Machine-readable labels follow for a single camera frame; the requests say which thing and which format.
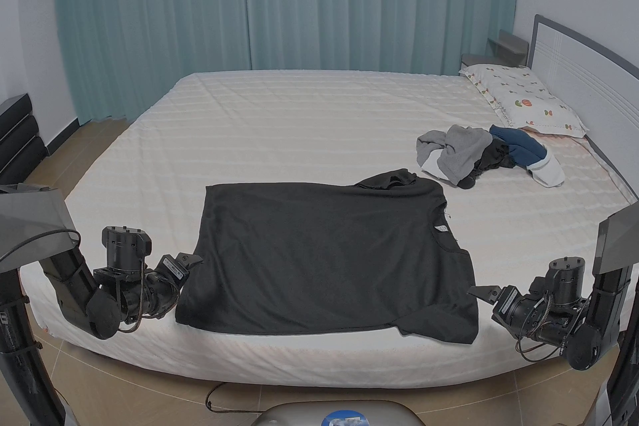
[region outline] round blue sticker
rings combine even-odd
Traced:
[[[321,426],[371,426],[359,412],[353,410],[337,410],[331,412],[322,421]]]

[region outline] floor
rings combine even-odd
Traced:
[[[85,124],[27,182],[59,188],[65,196],[93,161],[126,129],[122,120]],[[215,382],[139,369],[49,336],[32,317],[54,386],[81,426],[249,426],[255,414],[212,414],[204,398]],[[359,390],[228,384],[214,394],[216,409],[265,410],[280,403],[326,399],[390,399],[411,408],[428,426],[567,426],[580,424],[617,356],[611,350],[587,372],[552,359],[481,381],[443,388]],[[0,379],[0,422],[28,424]]]

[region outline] gray headboard frame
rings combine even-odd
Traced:
[[[539,29],[539,25],[540,24],[541,25],[546,25],[547,27],[549,27],[549,28],[551,28],[551,29],[553,29],[553,30],[555,30],[557,32],[560,32],[561,34],[565,34],[567,37],[569,37],[571,39],[574,39],[575,41],[578,41],[579,43],[581,43],[582,45],[590,48],[591,50],[594,50],[595,52],[597,52],[598,54],[602,55],[603,57],[605,57],[606,59],[608,59],[612,63],[614,63],[617,66],[619,66],[619,68],[625,70],[630,75],[632,75],[633,77],[635,77],[636,79],[639,80],[639,68],[637,66],[635,66],[635,64],[630,63],[624,57],[621,57],[619,54],[616,54],[615,52],[609,50],[608,48],[604,47],[603,45],[600,45],[596,41],[593,41],[591,38],[588,38],[588,37],[584,36],[583,34],[580,34],[579,32],[574,31],[574,30],[566,27],[565,25],[561,25],[560,23],[554,22],[553,20],[549,20],[548,18],[545,18],[544,16],[541,16],[541,15],[536,15],[535,16],[535,24],[534,24],[533,31],[532,31],[531,52],[530,52],[529,57],[528,57],[528,67],[530,69],[532,69],[533,60],[535,58],[535,47],[537,46],[536,45],[536,43],[537,43],[537,30]],[[595,142],[591,138],[588,138],[588,136],[586,136],[586,139],[588,140],[588,142],[592,146],[592,148],[595,150],[595,152],[607,164],[609,164],[616,171],[616,173],[619,174],[619,176],[621,176],[621,178],[627,184],[628,188],[635,194],[635,196],[637,196],[637,193],[639,192],[639,190],[633,189],[633,187],[628,184],[627,180],[624,178],[624,176],[621,174],[621,172],[619,172],[617,167],[611,162],[611,160],[605,155],[605,153],[597,147],[597,145],[595,144]]]

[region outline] gray sweater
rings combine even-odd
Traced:
[[[417,138],[417,162],[422,166],[431,151],[443,149],[437,166],[457,185],[475,167],[493,136],[480,127],[461,127],[453,124],[448,133],[432,129]]]

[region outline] pillow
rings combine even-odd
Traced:
[[[577,114],[551,95],[528,68],[475,64],[459,74],[477,87],[507,127],[576,138],[586,134]]]

